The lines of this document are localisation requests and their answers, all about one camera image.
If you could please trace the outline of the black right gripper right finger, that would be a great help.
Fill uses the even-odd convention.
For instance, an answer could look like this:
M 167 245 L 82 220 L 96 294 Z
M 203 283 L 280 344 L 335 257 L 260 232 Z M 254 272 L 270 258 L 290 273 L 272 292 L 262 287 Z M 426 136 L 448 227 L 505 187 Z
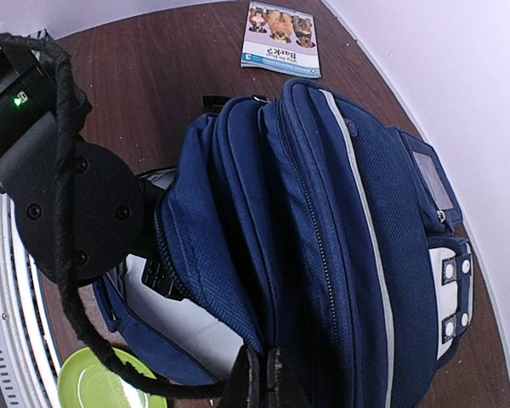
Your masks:
M 282 348 L 269 351 L 266 367 L 266 405 L 271 408 L 309 408 L 307 397 Z

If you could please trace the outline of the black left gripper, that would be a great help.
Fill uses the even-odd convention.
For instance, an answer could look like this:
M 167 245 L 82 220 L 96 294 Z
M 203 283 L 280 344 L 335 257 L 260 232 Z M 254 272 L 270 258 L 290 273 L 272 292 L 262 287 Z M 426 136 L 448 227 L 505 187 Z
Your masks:
M 147 260 L 144 265 L 141 281 L 145 286 L 164 298 L 175 301 L 183 300 L 183 294 L 175 286 L 172 278 L 167 274 L 164 265 L 160 262 Z

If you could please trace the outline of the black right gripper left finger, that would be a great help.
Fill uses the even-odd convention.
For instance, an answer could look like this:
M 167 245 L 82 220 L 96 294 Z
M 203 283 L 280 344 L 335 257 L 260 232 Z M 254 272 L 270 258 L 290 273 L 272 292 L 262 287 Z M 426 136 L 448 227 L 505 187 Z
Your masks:
M 219 408 L 257 408 L 260 402 L 260 364 L 248 345 L 239 349 L 230 377 L 220 397 Z

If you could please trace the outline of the white paperback book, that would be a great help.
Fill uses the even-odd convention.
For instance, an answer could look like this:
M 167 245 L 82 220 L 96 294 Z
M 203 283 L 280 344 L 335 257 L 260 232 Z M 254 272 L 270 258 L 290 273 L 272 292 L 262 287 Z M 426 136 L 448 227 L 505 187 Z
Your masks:
M 143 284 L 145 264 L 144 258 L 129 255 L 126 274 L 117 277 L 128 307 L 215 377 L 227 377 L 243 344 L 241 337 L 190 300 L 163 297 Z

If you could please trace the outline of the navy blue student backpack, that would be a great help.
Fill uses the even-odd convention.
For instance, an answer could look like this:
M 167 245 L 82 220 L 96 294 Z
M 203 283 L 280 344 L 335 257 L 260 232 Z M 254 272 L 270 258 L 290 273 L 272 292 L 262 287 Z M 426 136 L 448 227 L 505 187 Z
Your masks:
M 296 79 L 196 119 L 174 169 L 154 213 L 161 258 L 183 299 L 257 353 L 259 406 L 276 348 L 309 407 L 422 402 L 473 314 L 473 250 L 431 145 Z M 125 274 L 93 284 L 108 329 L 176 383 L 229 379 L 128 307 Z

